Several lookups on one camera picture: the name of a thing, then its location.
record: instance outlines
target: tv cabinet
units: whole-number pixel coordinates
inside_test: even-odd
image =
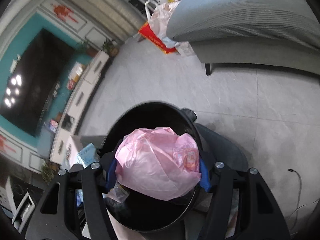
[[[52,144],[50,161],[61,164],[65,156],[66,143],[70,135],[76,133],[84,108],[97,85],[104,65],[109,59],[103,51],[92,59],[80,77],[64,109]]]

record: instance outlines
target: metal screw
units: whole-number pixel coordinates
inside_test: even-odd
[[[95,170],[100,167],[100,164],[99,163],[92,163],[90,167],[91,167],[91,169]]]
[[[67,173],[67,170],[66,169],[62,169],[62,170],[59,170],[58,171],[58,175],[60,175],[60,176],[63,176],[63,175],[65,175]]]
[[[222,168],[224,168],[224,163],[223,162],[216,162],[216,167],[218,168],[218,169],[222,169]]]
[[[253,174],[253,175],[258,174],[258,170],[257,170],[256,168],[251,168],[249,171],[250,171],[250,173]]]

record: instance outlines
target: drawer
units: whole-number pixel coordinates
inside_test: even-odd
[[[66,143],[71,135],[70,132],[62,128],[59,129],[51,152],[50,161],[61,164],[66,153]]]
[[[81,117],[82,111],[87,104],[92,90],[93,85],[89,84],[86,80],[83,80],[80,87],[77,88],[77,93],[73,97],[71,104],[68,106],[66,114],[74,117],[76,123],[78,123],[79,118]]]
[[[91,84],[95,84],[103,66],[106,64],[108,59],[109,55],[103,51],[100,51],[94,61],[90,63],[90,69],[86,73],[84,79]]]

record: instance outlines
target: drawer handle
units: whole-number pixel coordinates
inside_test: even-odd
[[[96,73],[96,71],[100,68],[102,62],[99,61],[98,65],[95,67],[95,69],[93,70],[94,73]]]
[[[78,106],[78,105],[80,104],[80,102],[81,102],[81,100],[82,100],[83,96],[84,96],[84,93],[83,93],[83,92],[81,92],[81,94],[79,95],[78,101],[76,102],[76,106]]]
[[[63,146],[63,141],[61,140],[61,142],[60,142],[60,146],[59,146],[59,150],[58,150],[58,154],[60,154],[60,153],[61,153],[62,146]]]

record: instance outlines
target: gray curtain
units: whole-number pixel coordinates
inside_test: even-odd
[[[137,33],[145,18],[126,0],[69,0],[99,22],[118,42]]]

